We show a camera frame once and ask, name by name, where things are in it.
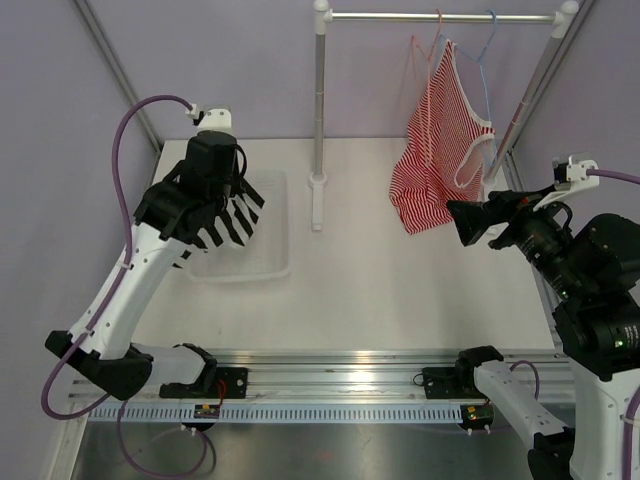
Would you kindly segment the black white striped tank top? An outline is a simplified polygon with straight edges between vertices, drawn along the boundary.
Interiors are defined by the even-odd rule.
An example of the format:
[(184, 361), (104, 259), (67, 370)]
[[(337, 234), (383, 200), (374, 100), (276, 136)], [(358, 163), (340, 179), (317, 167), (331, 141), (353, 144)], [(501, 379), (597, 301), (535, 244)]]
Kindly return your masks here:
[(247, 180), (241, 180), (226, 209), (198, 232), (194, 244), (173, 267), (186, 268), (223, 247), (243, 250), (255, 234), (264, 205), (258, 191)]

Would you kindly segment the pink wire hanger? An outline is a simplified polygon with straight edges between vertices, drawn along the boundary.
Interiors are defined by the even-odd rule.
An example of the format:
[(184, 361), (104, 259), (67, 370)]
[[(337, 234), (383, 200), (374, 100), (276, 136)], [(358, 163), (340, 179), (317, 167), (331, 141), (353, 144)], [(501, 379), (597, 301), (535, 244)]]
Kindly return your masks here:
[(436, 48), (439, 41), (439, 36), (442, 32), (443, 25), (443, 16), (442, 11), (437, 8), (436, 13), (438, 16), (437, 22), (438, 27), (435, 34), (435, 37), (429, 47), (428, 51), (422, 47), (421, 43), (417, 39), (415, 35), (411, 38), (412, 48), (417, 48), (418, 51), (422, 54), (423, 59), (426, 62), (426, 76), (424, 81), (424, 89), (421, 94), (420, 99), (418, 100), (418, 105), (416, 107), (416, 111), (418, 112), (418, 122), (419, 122), (419, 130), (420, 130), (420, 150), (422, 154), (422, 158), (426, 165), (429, 164), (432, 156), (432, 140), (431, 140), (431, 92), (430, 92), (430, 82), (432, 75), (435, 70), (435, 53)]

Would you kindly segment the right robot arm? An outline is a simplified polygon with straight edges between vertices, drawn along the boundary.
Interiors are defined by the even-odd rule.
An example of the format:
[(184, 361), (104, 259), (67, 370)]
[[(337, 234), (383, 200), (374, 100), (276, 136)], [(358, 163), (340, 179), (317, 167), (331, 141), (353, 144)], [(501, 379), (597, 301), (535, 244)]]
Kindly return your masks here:
[(580, 231), (559, 214), (567, 204), (550, 189), (502, 191), (485, 202), (451, 200), (464, 245), (494, 225), (494, 250), (518, 249), (558, 296), (553, 311), (574, 378), (575, 422), (553, 416), (513, 377), (491, 346), (462, 351), (456, 389), (482, 394), (527, 451), (536, 479), (635, 479), (639, 475), (639, 227), (617, 214), (595, 216)]

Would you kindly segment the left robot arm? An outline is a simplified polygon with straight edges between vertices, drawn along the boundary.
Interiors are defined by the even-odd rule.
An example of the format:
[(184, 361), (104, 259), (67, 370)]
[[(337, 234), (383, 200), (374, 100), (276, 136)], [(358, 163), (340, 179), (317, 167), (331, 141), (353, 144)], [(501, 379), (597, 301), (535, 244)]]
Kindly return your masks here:
[(95, 298), (88, 319), (51, 332), (46, 349), (121, 401), (146, 386), (181, 398), (208, 396), (217, 370), (210, 353), (190, 343), (147, 347), (133, 343), (132, 337), (165, 275), (237, 193), (246, 171), (239, 164), (243, 157), (229, 133), (202, 131), (192, 137), (184, 159), (143, 195), (123, 258)]

